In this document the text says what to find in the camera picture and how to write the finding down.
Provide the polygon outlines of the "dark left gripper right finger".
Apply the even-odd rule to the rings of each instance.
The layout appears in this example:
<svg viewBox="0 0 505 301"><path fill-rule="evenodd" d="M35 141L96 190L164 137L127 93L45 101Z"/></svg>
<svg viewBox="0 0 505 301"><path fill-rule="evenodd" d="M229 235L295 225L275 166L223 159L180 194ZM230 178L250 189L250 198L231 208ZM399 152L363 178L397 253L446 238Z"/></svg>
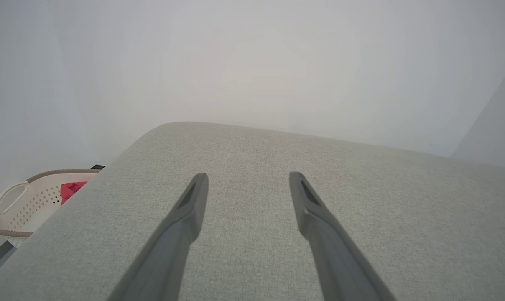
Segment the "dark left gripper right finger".
<svg viewBox="0 0 505 301"><path fill-rule="evenodd" d="M394 295L299 172L289 175L298 229L310 244L326 301L393 301Z"/></svg>

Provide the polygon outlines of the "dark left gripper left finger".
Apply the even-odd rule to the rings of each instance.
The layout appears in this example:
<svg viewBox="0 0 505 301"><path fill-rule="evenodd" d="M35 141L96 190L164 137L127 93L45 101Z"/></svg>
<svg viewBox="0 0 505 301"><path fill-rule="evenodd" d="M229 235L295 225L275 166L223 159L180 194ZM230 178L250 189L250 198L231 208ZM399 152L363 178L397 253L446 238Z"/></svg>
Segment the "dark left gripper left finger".
<svg viewBox="0 0 505 301"><path fill-rule="evenodd" d="M110 301L176 301L191 244L201 231L209 190L198 173L154 230L109 296Z"/></svg>

